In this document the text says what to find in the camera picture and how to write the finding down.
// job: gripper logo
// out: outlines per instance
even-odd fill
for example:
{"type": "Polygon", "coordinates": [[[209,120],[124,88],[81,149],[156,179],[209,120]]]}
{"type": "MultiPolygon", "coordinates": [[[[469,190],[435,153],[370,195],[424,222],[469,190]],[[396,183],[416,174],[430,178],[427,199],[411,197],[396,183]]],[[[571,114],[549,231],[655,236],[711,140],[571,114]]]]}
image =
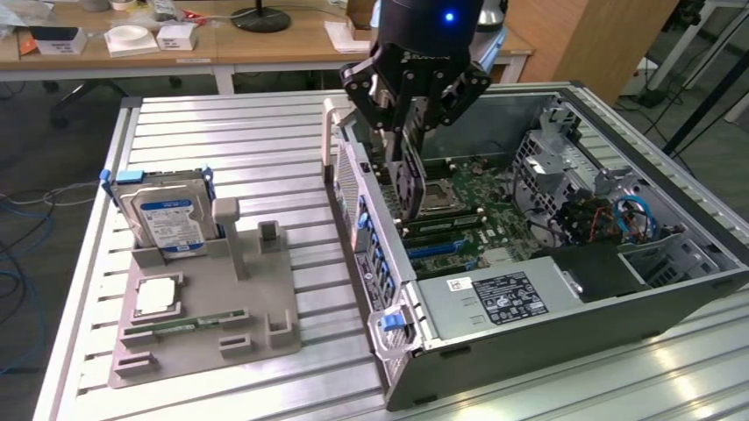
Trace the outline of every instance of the gripper logo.
{"type": "Polygon", "coordinates": [[[407,51],[403,51],[403,58],[400,59],[400,63],[407,63],[411,60],[448,60],[450,56],[442,56],[442,57],[431,57],[430,55],[419,55],[419,54],[414,54],[410,53],[407,51]]]}

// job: table leg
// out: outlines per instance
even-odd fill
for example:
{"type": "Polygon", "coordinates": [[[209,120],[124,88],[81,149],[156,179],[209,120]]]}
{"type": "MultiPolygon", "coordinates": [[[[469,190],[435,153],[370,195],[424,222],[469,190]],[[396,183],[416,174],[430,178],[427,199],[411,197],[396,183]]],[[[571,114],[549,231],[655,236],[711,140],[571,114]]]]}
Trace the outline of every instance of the table leg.
{"type": "Polygon", "coordinates": [[[746,111],[746,108],[749,108],[749,94],[744,95],[744,98],[741,98],[741,101],[734,105],[734,108],[725,114],[725,121],[734,123],[738,116],[746,111]]]}
{"type": "Polygon", "coordinates": [[[215,86],[219,95],[234,95],[234,66],[213,66],[215,86]]]}
{"type": "Polygon", "coordinates": [[[523,67],[526,66],[526,60],[527,56],[525,55],[518,55],[510,59],[510,64],[505,67],[499,83],[517,83],[517,81],[519,81],[519,76],[523,73],[523,67]]]}
{"type": "Polygon", "coordinates": [[[685,89],[694,88],[694,84],[697,83],[697,80],[699,79],[699,77],[702,77],[702,74],[705,73],[706,68],[710,67],[710,64],[713,64],[713,61],[715,61],[717,56],[720,55],[720,52],[724,50],[725,43],[728,44],[728,41],[730,40],[729,34],[732,34],[732,32],[734,32],[734,29],[742,23],[746,15],[749,15],[749,9],[745,9],[741,13],[738,13],[738,16],[736,17],[734,21],[730,23],[730,25],[721,32],[720,37],[717,37],[715,43],[710,47],[710,50],[706,52],[705,57],[702,57],[702,60],[699,61],[699,64],[697,64],[697,66],[694,67],[694,70],[691,71],[691,74],[687,77],[689,83],[686,85],[683,85],[685,89]]]}
{"type": "Polygon", "coordinates": [[[666,76],[669,75],[670,69],[677,64],[681,54],[683,54],[689,44],[691,43],[691,39],[694,39],[694,37],[697,36],[697,33],[699,32],[702,25],[705,24],[706,20],[710,18],[710,15],[713,14],[714,11],[715,11],[714,5],[707,1],[705,3],[705,6],[702,7],[702,10],[699,11],[699,16],[702,17],[702,19],[699,20],[699,23],[697,25],[691,25],[687,28],[687,30],[683,32],[683,35],[681,36],[678,43],[674,45],[674,49],[670,50],[669,57],[666,57],[666,60],[659,65],[658,72],[655,72],[653,79],[650,79],[650,82],[647,84],[649,90],[658,89],[661,82],[663,82],[663,79],[666,79],[666,76]]]}

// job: metal table surface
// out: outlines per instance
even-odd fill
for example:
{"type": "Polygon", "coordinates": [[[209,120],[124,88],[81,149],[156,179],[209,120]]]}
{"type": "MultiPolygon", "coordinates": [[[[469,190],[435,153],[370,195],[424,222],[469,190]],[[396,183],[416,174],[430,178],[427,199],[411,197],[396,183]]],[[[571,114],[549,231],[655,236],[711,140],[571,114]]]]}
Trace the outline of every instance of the metal table surface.
{"type": "MultiPolygon", "coordinates": [[[[99,193],[35,419],[749,419],[748,289],[654,339],[414,410],[384,411],[319,175],[322,101],[336,95],[192,96],[123,105],[107,167],[169,170],[207,163],[217,196],[240,198],[239,229],[268,219],[287,228],[303,348],[243,366],[107,387],[132,235],[99,193]]],[[[602,110],[594,99],[586,102],[602,110]]],[[[687,175],[658,163],[657,149],[606,112],[678,183],[687,175]]],[[[594,148],[590,131],[583,141],[594,148]]],[[[606,160],[605,148],[598,154],[606,160]]],[[[710,202],[702,205],[715,206],[714,215],[730,212],[710,202]]],[[[744,227],[734,234],[749,242],[744,227]]]]}

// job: wooden cabinet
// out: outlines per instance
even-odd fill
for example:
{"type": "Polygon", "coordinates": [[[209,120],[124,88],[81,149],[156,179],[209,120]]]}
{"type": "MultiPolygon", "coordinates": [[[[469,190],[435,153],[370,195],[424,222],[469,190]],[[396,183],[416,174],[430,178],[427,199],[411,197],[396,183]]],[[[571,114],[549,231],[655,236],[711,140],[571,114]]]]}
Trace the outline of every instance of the wooden cabinet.
{"type": "Polygon", "coordinates": [[[535,53],[521,82],[577,80],[613,103],[678,0],[514,0],[507,26],[535,53]]]}

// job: blue hard drive label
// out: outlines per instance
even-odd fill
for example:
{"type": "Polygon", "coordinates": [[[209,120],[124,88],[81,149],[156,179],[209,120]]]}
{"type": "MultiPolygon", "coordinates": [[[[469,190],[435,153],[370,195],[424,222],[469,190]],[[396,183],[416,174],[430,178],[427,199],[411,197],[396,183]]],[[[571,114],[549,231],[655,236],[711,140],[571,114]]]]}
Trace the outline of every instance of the blue hard drive label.
{"type": "Polygon", "coordinates": [[[169,200],[140,204],[140,212],[156,246],[167,252],[188,252],[203,246],[200,223],[191,219],[191,200],[169,200]]]}

